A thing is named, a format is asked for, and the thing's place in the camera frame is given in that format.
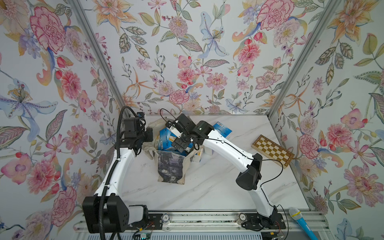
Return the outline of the blue barcode tissue pack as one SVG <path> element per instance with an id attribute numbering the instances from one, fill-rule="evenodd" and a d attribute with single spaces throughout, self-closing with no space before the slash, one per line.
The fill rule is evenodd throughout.
<path id="1" fill-rule="evenodd" d="M 220 122 L 216 122 L 213 125 L 214 129 L 218 131 L 224 138 L 226 138 L 228 135 L 232 133 L 232 130 L 226 127 L 224 124 Z"/>

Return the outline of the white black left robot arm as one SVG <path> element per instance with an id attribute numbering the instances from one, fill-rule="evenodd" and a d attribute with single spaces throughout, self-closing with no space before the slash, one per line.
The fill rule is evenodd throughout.
<path id="1" fill-rule="evenodd" d="M 130 228 L 143 230 L 150 224 L 146 205 L 126 205 L 121 198 L 123 181 L 140 153 L 143 143 L 153 141 L 153 129 L 137 132 L 137 137 L 123 138 L 116 143 L 113 163 L 93 196 L 85 197 L 82 207 L 89 233 L 113 240 Z"/>

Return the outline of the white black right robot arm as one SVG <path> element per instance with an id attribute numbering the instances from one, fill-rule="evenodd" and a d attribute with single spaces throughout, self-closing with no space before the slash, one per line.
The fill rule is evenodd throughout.
<path id="1" fill-rule="evenodd" d="M 203 146 L 224 157 L 240 171 L 236 183 L 250 194 L 258 215 L 270 224 L 278 221 L 277 207 L 269 202 L 259 183 L 264 161 L 260 154 L 252 155 L 242 150 L 205 121 L 195 124 L 188 116 L 181 114 L 174 120 L 165 119 L 165 122 L 166 128 L 176 136 L 172 143 L 176 150 L 185 151 L 189 145 L 198 150 Z"/>

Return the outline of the cream canvas tote bag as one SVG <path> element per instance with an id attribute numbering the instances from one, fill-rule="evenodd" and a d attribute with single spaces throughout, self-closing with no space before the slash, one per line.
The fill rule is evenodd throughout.
<path id="1" fill-rule="evenodd" d="M 172 184 L 185 184 L 187 170 L 191 162 L 199 162 L 202 158 L 204 147 L 200 150 L 188 152 L 179 151 L 159 151 L 157 149 L 157 137 L 161 130 L 166 128 L 166 122 L 158 119 L 149 123 L 149 128 L 153 129 L 154 140 L 143 144 L 143 151 L 150 160 L 155 162 L 159 174 L 159 182 Z"/>

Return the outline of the blue white floral tissue pack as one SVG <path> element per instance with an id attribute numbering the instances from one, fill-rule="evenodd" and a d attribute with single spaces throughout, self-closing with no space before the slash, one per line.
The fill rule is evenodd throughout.
<path id="1" fill-rule="evenodd" d="M 176 151 L 172 143 L 177 138 L 168 128 L 164 128 L 160 131 L 157 137 L 157 149 L 159 151 Z"/>

